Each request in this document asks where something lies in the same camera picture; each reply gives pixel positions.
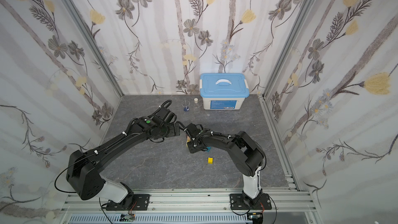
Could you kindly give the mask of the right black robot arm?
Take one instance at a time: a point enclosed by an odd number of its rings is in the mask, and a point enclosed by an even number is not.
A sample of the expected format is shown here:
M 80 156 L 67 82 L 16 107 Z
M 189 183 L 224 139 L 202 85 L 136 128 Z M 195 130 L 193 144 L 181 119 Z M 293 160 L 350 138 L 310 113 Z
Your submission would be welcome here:
M 266 164 L 266 155 L 261 146 L 244 131 L 227 135 L 205 129 L 200 124 L 191 123 L 184 126 L 181 122 L 177 123 L 180 130 L 189 137 L 187 147 L 190 153 L 206 151 L 209 148 L 221 149 L 228 153 L 235 167 L 243 175 L 243 202 L 247 208 L 255 207 L 262 196 L 260 172 Z

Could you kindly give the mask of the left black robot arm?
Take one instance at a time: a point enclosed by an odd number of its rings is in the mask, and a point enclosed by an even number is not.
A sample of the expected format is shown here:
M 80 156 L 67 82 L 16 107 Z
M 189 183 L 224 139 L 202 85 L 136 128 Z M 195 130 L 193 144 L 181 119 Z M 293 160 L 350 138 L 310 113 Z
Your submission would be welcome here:
M 166 138 L 179 136 L 176 115 L 169 110 L 172 100 L 163 102 L 148 116 L 132 119 L 127 128 L 108 142 L 87 151 L 73 152 L 64 170 L 72 193 L 81 200 L 107 199 L 115 208 L 132 210 L 137 198 L 125 183 L 101 177 L 101 172 L 116 158 L 134 146 L 150 140 L 162 143 Z

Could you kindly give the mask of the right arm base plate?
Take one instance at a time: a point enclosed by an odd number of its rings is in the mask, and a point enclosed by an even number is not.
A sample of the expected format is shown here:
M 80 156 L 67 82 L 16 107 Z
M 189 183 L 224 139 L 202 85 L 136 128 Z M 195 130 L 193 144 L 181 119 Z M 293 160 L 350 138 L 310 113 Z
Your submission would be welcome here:
M 268 194 L 259 193 L 254 199 L 244 193 L 229 195 L 231 210 L 271 210 L 272 201 Z

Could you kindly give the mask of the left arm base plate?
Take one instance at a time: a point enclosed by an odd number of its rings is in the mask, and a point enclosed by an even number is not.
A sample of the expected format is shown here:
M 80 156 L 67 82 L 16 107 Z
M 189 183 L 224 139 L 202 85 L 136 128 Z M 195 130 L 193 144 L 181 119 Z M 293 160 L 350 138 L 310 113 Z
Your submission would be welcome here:
M 120 203 L 109 200 L 105 205 L 107 211 L 146 211 L 150 194 L 128 194 Z

